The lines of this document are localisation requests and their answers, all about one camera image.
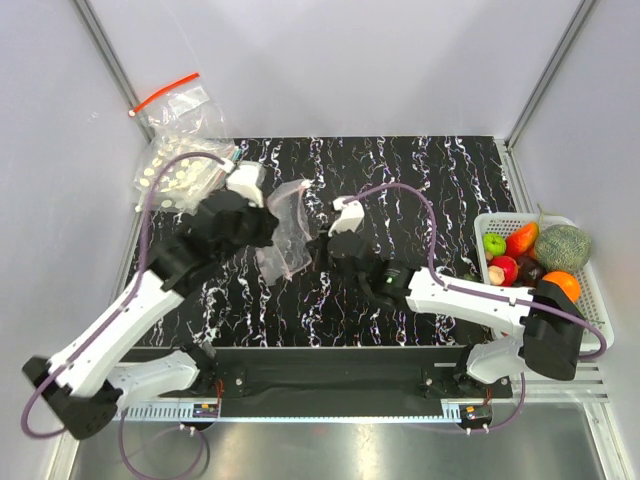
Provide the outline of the pink zipper clear bag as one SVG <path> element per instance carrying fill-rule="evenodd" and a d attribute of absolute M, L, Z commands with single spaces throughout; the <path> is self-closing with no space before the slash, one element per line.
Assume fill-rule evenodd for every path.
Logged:
<path fill-rule="evenodd" d="M 267 198 L 267 207 L 278 219 L 271 246 L 256 250 L 257 264 L 267 286 L 280 278 L 291 280 L 312 261 L 307 243 L 312 240 L 304 195 L 311 187 L 307 179 L 286 182 Z"/>

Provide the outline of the green netted melon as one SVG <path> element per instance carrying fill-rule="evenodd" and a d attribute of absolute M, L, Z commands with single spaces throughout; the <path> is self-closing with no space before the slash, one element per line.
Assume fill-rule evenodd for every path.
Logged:
<path fill-rule="evenodd" d="M 540 230 L 534 244 L 537 261 L 548 271 L 576 273 L 589 261 L 592 238 L 586 231 L 568 224 Z"/>

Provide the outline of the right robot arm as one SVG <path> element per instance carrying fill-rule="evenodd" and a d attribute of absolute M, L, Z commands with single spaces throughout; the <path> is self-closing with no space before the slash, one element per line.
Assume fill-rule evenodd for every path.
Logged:
<path fill-rule="evenodd" d="M 306 247 L 316 270 L 339 275 L 380 309 L 440 314 L 500 333 L 464 347 L 452 369 L 426 374 L 421 388 L 428 398 L 483 398 L 500 380 L 526 372 L 557 381 L 576 375 L 584 319 L 553 283 L 529 289 L 434 278 L 426 267 L 381 258 L 350 230 L 324 231 Z"/>

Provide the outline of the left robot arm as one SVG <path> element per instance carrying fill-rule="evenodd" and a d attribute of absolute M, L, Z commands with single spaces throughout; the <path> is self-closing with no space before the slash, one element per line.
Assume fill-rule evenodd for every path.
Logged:
<path fill-rule="evenodd" d="M 64 431 L 84 440 L 139 401 L 178 391 L 208 394 L 216 382 L 211 347 L 185 345 L 129 371 L 117 365 L 152 325 L 238 251 L 271 245 L 277 225 L 259 188 L 227 187 L 205 199 L 172 237 L 151 245 L 143 229 L 139 270 L 114 303 L 65 349 L 50 358 L 33 356 L 24 364 L 22 371 L 35 391 L 21 416 L 23 432 L 40 436 L 28 424 L 38 399 Z"/>

